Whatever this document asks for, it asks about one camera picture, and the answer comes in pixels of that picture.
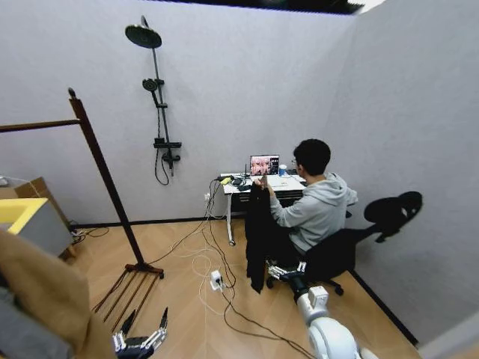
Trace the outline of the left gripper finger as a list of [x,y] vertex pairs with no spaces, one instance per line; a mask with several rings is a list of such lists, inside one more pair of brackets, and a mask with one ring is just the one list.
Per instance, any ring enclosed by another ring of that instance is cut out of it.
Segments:
[[135,318],[135,310],[123,322],[119,331],[112,335],[113,346],[116,352],[121,352],[126,348],[126,336],[133,324]]
[[141,347],[149,351],[152,349],[156,351],[164,342],[167,337],[167,326],[168,326],[168,307],[165,308],[162,318],[159,324],[159,328],[154,331],[142,344]]

